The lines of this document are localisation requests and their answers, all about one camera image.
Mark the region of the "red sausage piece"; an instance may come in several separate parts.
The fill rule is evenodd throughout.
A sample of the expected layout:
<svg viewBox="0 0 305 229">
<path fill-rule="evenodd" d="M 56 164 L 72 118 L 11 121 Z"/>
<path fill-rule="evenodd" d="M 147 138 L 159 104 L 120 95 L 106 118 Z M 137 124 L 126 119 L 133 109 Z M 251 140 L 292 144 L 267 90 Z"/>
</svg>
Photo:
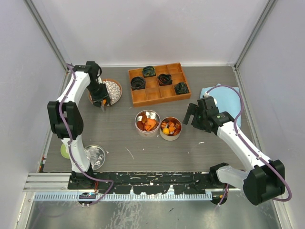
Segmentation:
<svg viewBox="0 0 305 229">
<path fill-rule="evenodd" d="M 174 132 L 174 135 L 177 135 L 177 134 L 179 134 L 179 132 L 181 131 L 181 125 L 180 124 L 176 124 L 176 127 L 175 127 L 175 132 Z"/>
</svg>

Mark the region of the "striped bacon cube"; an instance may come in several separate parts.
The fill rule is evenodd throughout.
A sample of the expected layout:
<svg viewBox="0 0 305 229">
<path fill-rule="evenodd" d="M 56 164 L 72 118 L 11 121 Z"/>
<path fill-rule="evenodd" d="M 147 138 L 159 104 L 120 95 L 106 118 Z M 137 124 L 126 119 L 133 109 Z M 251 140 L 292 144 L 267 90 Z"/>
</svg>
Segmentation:
<svg viewBox="0 0 305 229">
<path fill-rule="evenodd" d="M 162 122 L 160 127 L 161 128 L 167 128 L 167 123 L 166 122 Z"/>
</svg>

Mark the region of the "orange shrimp piece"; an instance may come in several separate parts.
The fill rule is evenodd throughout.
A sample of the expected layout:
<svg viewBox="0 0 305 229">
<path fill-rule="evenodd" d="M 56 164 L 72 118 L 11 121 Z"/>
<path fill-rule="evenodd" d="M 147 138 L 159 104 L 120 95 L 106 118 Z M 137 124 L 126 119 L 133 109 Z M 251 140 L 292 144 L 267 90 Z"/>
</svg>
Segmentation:
<svg viewBox="0 0 305 229">
<path fill-rule="evenodd" d="M 144 124 L 144 130 L 146 132 L 150 132 L 154 130 L 158 126 L 159 122 L 157 122 L 155 119 L 148 118 Z"/>
</svg>

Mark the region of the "tall pink lunch tin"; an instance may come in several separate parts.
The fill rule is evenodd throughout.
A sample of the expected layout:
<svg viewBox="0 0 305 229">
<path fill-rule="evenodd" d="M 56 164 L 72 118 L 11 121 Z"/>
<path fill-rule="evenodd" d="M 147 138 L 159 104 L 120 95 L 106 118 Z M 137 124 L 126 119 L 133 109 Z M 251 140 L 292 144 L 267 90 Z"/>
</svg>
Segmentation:
<svg viewBox="0 0 305 229">
<path fill-rule="evenodd" d="M 147 119 L 150 118 L 150 119 L 155 119 L 157 122 L 159 122 L 158 126 L 150 131 L 150 132 L 146 132 L 145 130 L 144 131 L 141 131 L 138 127 L 137 127 L 137 122 L 138 121 L 142 121 L 142 116 L 143 115 L 146 115 L 147 116 Z M 161 121 L 160 121 L 160 117 L 159 115 L 153 111 L 153 110 L 143 110 L 141 112 L 139 112 L 136 117 L 135 117 L 135 120 L 134 120 L 134 123 L 135 123 L 135 128 L 138 132 L 138 134 L 140 136 L 143 136 L 143 137 L 153 137 L 153 136 L 156 136 L 157 133 L 158 133 L 158 130 L 160 128 L 160 124 L 161 124 Z"/>
</svg>

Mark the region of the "brown fried cutlet piece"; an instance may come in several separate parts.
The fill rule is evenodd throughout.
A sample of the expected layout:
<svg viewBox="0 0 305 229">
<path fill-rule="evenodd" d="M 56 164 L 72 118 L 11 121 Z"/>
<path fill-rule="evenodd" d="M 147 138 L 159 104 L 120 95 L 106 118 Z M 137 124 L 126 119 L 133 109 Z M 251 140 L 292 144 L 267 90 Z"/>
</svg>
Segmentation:
<svg viewBox="0 0 305 229">
<path fill-rule="evenodd" d="M 147 116 L 144 114 L 144 115 L 142 116 L 142 123 L 145 124 L 146 121 L 147 121 Z"/>
</svg>

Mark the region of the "brown meat piece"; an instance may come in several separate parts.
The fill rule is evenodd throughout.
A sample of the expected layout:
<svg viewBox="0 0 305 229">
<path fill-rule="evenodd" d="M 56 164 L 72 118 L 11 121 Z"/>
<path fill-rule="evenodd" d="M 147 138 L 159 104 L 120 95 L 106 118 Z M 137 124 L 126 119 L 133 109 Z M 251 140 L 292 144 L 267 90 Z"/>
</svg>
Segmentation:
<svg viewBox="0 0 305 229">
<path fill-rule="evenodd" d="M 142 121 L 138 121 L 137 122 L 137 127 L 141 130 L 141 131 L 144 131 L 144 124 Z"/>
</svg>

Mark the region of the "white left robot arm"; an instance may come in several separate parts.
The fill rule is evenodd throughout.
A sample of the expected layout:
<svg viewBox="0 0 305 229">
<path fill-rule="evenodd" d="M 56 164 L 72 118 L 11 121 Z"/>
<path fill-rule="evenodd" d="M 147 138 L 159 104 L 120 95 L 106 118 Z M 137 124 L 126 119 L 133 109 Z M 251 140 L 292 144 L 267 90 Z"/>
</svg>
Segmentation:
<svg viewBox="0 0 305 229">
<path fill-rule="evenodd" d="M 101 108 L 104 104 L 111 105 L 111 99 L 104 83 L 98 78 L 102 73 L 101 67 L 94 61 L 85 65 L 67 65 L 71 79 L 63 93 L 56 101 L 47 104 L 51 130 L 65 145 L 69 152 L 72 174 L 80 176 L 78 183 L 84 189 L 95 185 L 92 165 L 87 158 L 82 143 L 84 128 L 83 119 L 78 104 L 85 90 L 88 90 L 93 105 Z"/>
</svg>

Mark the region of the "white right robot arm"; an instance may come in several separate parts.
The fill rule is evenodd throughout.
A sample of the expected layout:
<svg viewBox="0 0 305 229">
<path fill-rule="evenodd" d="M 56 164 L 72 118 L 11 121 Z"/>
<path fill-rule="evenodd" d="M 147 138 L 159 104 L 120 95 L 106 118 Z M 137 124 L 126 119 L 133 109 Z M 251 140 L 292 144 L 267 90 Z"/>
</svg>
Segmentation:
<svg viewBox="0 0 305 229">
<path fill-rule="evenodd" d="M 220 163 L 209 170 L 209 182 L 215 188 L 223 184 L 243 191 L 250 203 L 257 206 L 277 199 L 288 189 L 285 187 L 285 167 L 280 160 L 271 160 L 243 134 L 228 112 L 220 112 L 211 96 L 188 105 L 183 124 L 214 133 L 237 155 L 245 171 Z"/>
</svg>

